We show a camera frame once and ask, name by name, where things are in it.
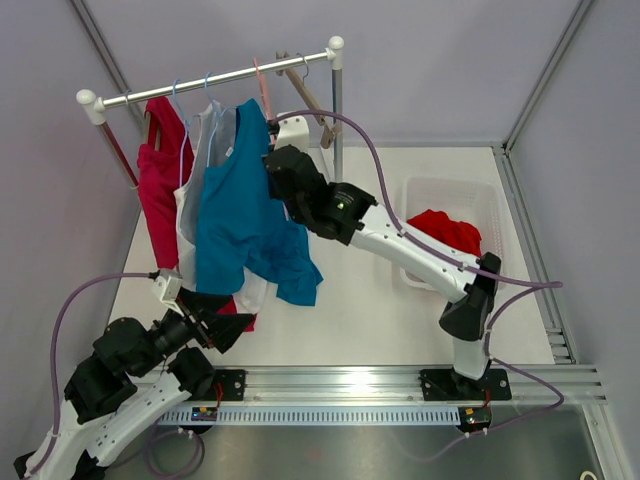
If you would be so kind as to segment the blue t shirt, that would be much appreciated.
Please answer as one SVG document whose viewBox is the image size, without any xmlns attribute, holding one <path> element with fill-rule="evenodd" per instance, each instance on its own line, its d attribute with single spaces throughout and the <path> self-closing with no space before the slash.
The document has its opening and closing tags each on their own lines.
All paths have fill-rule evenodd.
<svg viewBox="0 0 640 480">
<path fill-rule="evenodd" d="M 235 109 L 235 139 L 221 166 L 204 174 L 196 232 L 196 288 L 231 295 L 247 270 L 277 286 L 276 296 L 313 307 L 323 277 L 313 263 L 307 229 L 269 196 L 262 157 L 268 153 L 266 119 L 254 99 Z"/>
</svg>

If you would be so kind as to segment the light blue hanger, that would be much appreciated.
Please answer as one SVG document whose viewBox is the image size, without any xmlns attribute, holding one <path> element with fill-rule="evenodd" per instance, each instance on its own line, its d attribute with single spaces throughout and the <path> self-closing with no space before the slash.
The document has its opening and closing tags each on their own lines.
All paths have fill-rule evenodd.
<svg viewBox="0 0 640 480">
<path fill-rule="evenodd" d="M 220 106 L 220 103 L 214 99 L 213 95 L 211 94 L 211 92 L 209 91 L 209 77 L 212 75 L 211 72 L 208 72 L 205 76 L 204 79 L 204 90 L 205 90 L 205 94 L 207 96 L 207 98 L 209 99 L 209 102 L 212 106 L 212 113 L 213 113 L 213 123 L 214 126 L 212 128 L 211 134 L 209 136 L 209 140 L 208 140 L 208 145 L 207 145 L 207 161 L 206 161 L 206 166 L 210 167 L 211 166 L 211 157 L 212 157 L 212 146 L 214 143 L 214 138 L 216 135 L 216 132 L 220 126 L 220 123 L 223 121 L 224 116 L 226 114 L 226 112 L 228 111 L 228 108 L 223 108 Z"/>
<path fill-rule="evenodd" d="M 172 83 L 172 91 L 171 91 L 171 100 L 173 101 L 174 106 L 177 108 L 177 112 L 179 118 L 181 120 L 183 126 L 183 138 L 179 151 L 179 183 L 178 187 L 181 188 L 187 177 L 186 167 L 187 167 L 187 144 L 190 142 L 190 130 L 193 122 L 193 118 L 189 117 L 184 108 L 182 107 L 179 99 L 178 99 L 178 84 L 181 82 L 179 78 L 175 79 Z"/>
</svg>

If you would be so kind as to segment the pink wire hanger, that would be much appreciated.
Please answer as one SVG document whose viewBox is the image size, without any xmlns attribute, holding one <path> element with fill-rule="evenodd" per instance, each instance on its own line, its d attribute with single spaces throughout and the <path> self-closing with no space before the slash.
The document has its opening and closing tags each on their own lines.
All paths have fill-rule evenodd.
<svg viewBox="0 0 640 480">
<path fill-rule="evenodd" d="M 253 58 L 253 66 L 255 69 L 256 78 L 259 83 L 260 96 L 261 96 L 265 117 L 268 121 L 272 121 L 274 118 L 274 115 L 273 115 L 271 99 L 269 95 L 267 78 L 265 74 L 261 71 L 258 59 L 256 57 Z"/>
</svg>

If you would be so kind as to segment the red t shirt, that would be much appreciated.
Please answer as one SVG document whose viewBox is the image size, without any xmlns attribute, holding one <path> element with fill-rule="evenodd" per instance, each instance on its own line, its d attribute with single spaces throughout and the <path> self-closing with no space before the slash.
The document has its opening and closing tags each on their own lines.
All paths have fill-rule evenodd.
<svg viewBox="0 0 640 480">
<path fill-rule="evenodd" d="M 456 250 L 482 256 L 479 230 L 470 223 L 451 219 L 443 211 L 428 209 L 409 218 L 407 223 Z"/>
</svg>

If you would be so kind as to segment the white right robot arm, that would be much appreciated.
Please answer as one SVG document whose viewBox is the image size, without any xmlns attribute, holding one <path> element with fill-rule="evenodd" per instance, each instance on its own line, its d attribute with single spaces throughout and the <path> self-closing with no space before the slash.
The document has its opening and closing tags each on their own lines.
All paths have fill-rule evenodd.
<svg viewBox="0 0 640 480">
<path fill-rule="evenodd" d="M 292 145 L 266 154 L 263 164 L 273 198 L 316 236 L 378 255 L 439 292 L 447 301 L 439 319 L 452 338 L 452 384 L 474 397 L 488 384 L 485 327 L 495 305 L 501 260 L 456 250 L 401 222 L 357 186 L 328 182 L 311 157 Z"/>
</svg>

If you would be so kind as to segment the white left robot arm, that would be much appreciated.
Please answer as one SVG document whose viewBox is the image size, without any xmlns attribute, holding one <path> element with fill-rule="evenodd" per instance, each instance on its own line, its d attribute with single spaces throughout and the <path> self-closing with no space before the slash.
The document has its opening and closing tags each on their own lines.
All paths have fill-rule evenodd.
<svg viewBox="0 0 640 480">
<path fill-rule="evenodd" d="M 131 317 L 111 322 L 67 382 L 46 440 L 15 460 L 18 477 L 101 479 L 167 411 L 208 396 L 216 370 L 205 350 L 228 351 L 253 321 L 226 312 L 230 301 L 180 289 L 150 327 Z"/>
</svg>

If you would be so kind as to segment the wooden clip hanger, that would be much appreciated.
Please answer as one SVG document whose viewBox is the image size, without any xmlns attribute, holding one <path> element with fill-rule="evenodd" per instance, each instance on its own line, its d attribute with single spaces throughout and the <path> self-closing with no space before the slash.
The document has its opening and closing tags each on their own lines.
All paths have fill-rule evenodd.
<svg viewBox="0 0 640 480">
<path fill-rule="evenodd" d="M 327 48 L 328 62 L 331 64 L 331 95 L 332 111 L 343 113 L 343 74 L 341 69 L 334 66 L 341 66 L 340 55 L 336 54 L 331 47 Z M 291 85 L 296 90 L 299 97 L 309 110 L 323 110 L 316 96 L 306 86 L 306 77 L 309 74 L 309 66 L 305 63 L 305 75 L 301 76 L 294 68 L 279 70 L 276 74 L 280 77 L 286 76 Z M 320 146 L 323 149 L 334 148 L 334 155 L 343 153 L 343 127 L 342 122 L 337 119 L 329 121 L 324 115 L 315 116 L 317 124 L 322 129 Z"/>
</svg>

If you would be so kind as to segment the white t shirt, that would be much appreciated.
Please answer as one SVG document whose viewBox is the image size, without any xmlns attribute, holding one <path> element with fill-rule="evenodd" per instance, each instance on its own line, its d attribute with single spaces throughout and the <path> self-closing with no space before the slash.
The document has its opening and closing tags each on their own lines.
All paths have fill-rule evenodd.
<svg viewBox="0 0 640 480">
<path fill-rule="evenodd" d="M 205 170 L 221 167 L 231 155 L 236 138 L 236 116 L 233 108 L 212 102 L 198 115 L 200 135 L 190 176 L 174 191 L 177 206 L 177 269 L 183 286 L 196 287 L 196 233 Z"/>
</svg>

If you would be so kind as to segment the magenta t shirt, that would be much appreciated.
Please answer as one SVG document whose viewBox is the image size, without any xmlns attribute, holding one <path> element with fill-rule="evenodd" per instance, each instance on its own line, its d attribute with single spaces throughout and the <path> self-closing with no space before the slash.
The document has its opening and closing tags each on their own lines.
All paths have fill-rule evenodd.
<svg viewBox="0 0 640 480">
<path fill-rule="evenodd" d="M 159 268 L 178 271 L 178 248 L 176 234 L 177 206 L 174 191 L 179 183 L 179 151 L 183 138 L 183 126 L 178 112 L 166 97 L 150 100 L 146 111 L 153 112 L 165 128 L 165 149 L 154 151 L 143 141 L 139 147 L 139 198 L 146 219 L 154 260 Z M 196 142 L 187 144 L 187 177 L 189 178 L 195 150 L 200 135 L 198 115 Z M 231 294 L 232 301 L 223 308 L 225 313 L 257 315 L 266 293 L 266 281 L 250 271 L 245 272 L 245 283 L 241 290 Z"/>
</svg>

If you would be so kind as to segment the clothes rack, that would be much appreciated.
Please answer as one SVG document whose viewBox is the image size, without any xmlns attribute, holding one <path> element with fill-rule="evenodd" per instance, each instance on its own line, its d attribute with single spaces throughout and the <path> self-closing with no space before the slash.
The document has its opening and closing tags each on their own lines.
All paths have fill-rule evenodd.
<svg viewBox="0 0 640 480">
<path fill-rule="evenodd" d="M 115 134 L 108 125 L 106 112 L 117 107 L 130 108 L 137 103 L 152 98 L 170 96 L 173 93 L 184 93 L 208 87 L 231 83 L 247 78 L 260 79 L 268 73 L 286 73 L 295 67 L 308 66 L 317 62 L 329 62 L 331 64 L 331 89 L 332 111 L 335 114 L 343 113 L 343 69 L 344 69 L 345 41 L 341 36 L 332 36 L 328 40 L 323 51 L 309 55 L 298 55 L 276 60 L 263 65 L 252 66 L 222 74 L 207 74 L 204 78 L 186 82 L 177 82 L 176 85 L 154 88 L 151 90 L 131 93 L 129 91 L 104 99 L 96 95 L 90 89 L 81 89 L 76 93 L 76 102 L 82 108 L 90 123 L 102 133 L 105 142 L 111 148 L 116 164 L 122 171 L 128 185 L 132 189 L 138 188 L 138 178 L 134 173 L 130 162 L 127 160 Z"/>
</svg>

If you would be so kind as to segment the white plastic basket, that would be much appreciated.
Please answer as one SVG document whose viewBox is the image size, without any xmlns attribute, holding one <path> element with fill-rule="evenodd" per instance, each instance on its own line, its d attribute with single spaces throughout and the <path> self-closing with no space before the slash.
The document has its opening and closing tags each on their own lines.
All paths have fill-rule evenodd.
<svg viewBox="0 0 640 480">
<path fill-rule="evenodd" d="M 506 212 L 494 186 L 470 180 L 407 178 L 396 202 L 396 214 L 407 222 L 428 209 L 443 211 L 453 220 L 474 225 L 482 236 L 482 255 L 489 252 L 498 256 L 503 275 L 514 272 L 507 240 Z"/>
</svg>

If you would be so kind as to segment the aluminium mounting rail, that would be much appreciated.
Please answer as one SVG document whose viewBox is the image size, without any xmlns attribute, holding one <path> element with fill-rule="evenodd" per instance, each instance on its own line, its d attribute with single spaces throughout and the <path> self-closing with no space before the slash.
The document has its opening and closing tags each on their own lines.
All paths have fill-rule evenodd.
<svg viewBox="0 0 640 480">
<path fill-rule="evenodd" d="M 433 401 L 434 388 L 421 377 L 423 366 L 243 367 L 241 378 L 223 388 L 225 402 L 265 404 L 393 404 Z M 596 369 L 588 365 L 495 366 L 493 402 L 542 405 L 556 402 L 605 404 Z"/>
</svg>

